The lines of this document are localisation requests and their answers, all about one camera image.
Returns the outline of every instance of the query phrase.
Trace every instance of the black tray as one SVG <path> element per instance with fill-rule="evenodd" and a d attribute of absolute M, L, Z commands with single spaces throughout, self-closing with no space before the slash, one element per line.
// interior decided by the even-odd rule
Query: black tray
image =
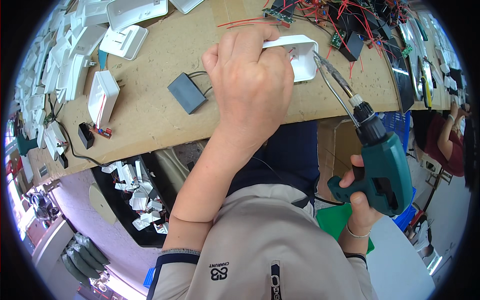
<path fill-rule="evenodd" d="M 159 165 L 155 155 L 145 153 L 123 160 L 126 160 L 128 164 L 133 166 L 135 166 L 136 160 L 140 160 L 140 163 L 143 164 L 143 167 L 147 170 L 149 180 L 154 190 L 159 195 L 160 200 L 168 212 L 167 215 L 169 215 L 177 198 L 177 193 L 165 171 Z M 133 240 L 140 247 L 162 248 L 165 237 L 167 236 L 166 234 L 157 233 L 152 224 L 140 231 L 133 226 L 132 222 L 138 218 L 139 215 L 132 210 L 132 207 L 129 205 L 132 194 L 125 194 L 123 191 L 116 190 L 112 175 L 102 172 L 101 167 L 94 167 L 91 168 L 91 170 L 108 205 L 110 205 L 118 221 L 123 225 L 125 230 L 127 230 Z"/>

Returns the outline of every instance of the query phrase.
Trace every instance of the zipper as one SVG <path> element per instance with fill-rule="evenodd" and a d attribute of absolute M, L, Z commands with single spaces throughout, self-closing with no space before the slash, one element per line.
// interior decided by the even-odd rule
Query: zipper
<path fill-rule="evenodd" d="M 272 261 L 271 272 L 272 300 L 282 300 L 282 294 L 280 293 L 280 261 Z"/>

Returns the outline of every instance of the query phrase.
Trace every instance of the beige shirt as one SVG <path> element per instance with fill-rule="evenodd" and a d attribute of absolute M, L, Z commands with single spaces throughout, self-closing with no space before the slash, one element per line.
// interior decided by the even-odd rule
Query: beige shirt
<path fill-rule="evenodd" d="M 365 262 L 346 258 L 307 209 L 291 204 L 305 196 L 282 184 L 233 193 L 218 212 L 197 264 L 157 267 L 153 299 L 376 299 Z"/>

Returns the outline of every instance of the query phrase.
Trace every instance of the workbench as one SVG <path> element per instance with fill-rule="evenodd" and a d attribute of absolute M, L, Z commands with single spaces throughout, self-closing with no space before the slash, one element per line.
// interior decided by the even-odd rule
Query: workbench
<path fill-rule="evenodd" d="M 86 150 L 78 136 L 78 125 L 92 123 L 88 113 L 88 95 L 94 73 L 99 64 L 91 67 L 84 88 L 84 97 L 67 102 L 57 121 L 67 129 L 77 155 L 89 156 L 100 163 L 119 160 L 156 149 L 175 146 L 208 138 L 219 122 L 218 107 L 213 90 L 194 114 L 188 115 L 168 91 L 167 86 L 182 72 L 202 71 L 202 54 L 229 30 L 219 24 L 261 16 L 264 1 L 259 0 L 205 0 L 188 14 L 175 10 L 169 3 L 169 14 L 139 23 L 149 30 L 148 36 L 135 60 L 126 60 L 109 54 L 105 70 L 110 70 L 116 80 L 121 80 L 120 94 L 106 127 L 112 129 L 111 139 L 94 134 L 94 145 Z M 320 55 L 326 56 L 330 48 L 330 36 L 303 19 L 296 19 L 291 28 L 277 26 L 281 35 L 303 34 L 319 44 Z M 432 54 L 429 59 L 438 64 L 433 42 L 426 42 Z M 352 69 L 349 84 L 353 90 L 368 101 L 375 111 L 399 110 L 399 96 L 391 67 L 385 55 L 375 49 L 363 47 L 362 66 L 357 61 Z M 98 62 L 97 51 L 92 55 Z M 350 66 L 347 59 L 333 49 L 329 61 L 348 79 Z M 211 83 L 207 75 L 194 77 L 200 90 L 205 91 Z M 447 109 L 449 100 L 444 93 L 435 90 L 432 100 L 434 109 Z M 413 109 L 424 109 L 423 102 L 416 102 Z M 49 113 L 48 102 L 45 105 Z M 309 81 L 294 84 L 286 123 L 300 122 L 346 115 L 342 106 L 327 88 L 320 74 Z M 66 151 L 69 166 L 63 169 L 54 162 L 47 149 L 32 149 L 28 153 L 34 171 L 34 184 L 73 174 L 94 166 L 85 159 L 75 158 L 71 149 Z M 47 166 L 48 175 L 40 177 L 38 169 Z"/>

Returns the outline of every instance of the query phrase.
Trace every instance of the silver bracelet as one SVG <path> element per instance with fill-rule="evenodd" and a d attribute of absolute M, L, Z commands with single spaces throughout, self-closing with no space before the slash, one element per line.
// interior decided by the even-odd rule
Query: silver bracelet
<path fill-rule="evenodd" d="M 363 238 L 366 238 L 367 236 L 370 235 L 370 232 L 371 230 L 366 234 L 366 235 L 356 235 L 356 234 L 353 234 L 351 231 L 350 231 L 350 228 L 348 228 L 348 222 L 345 224 L 345 228 L 347 229 L 348 233 L 353 236 L 354 238 L 356 239 L 363 239 Z"/>

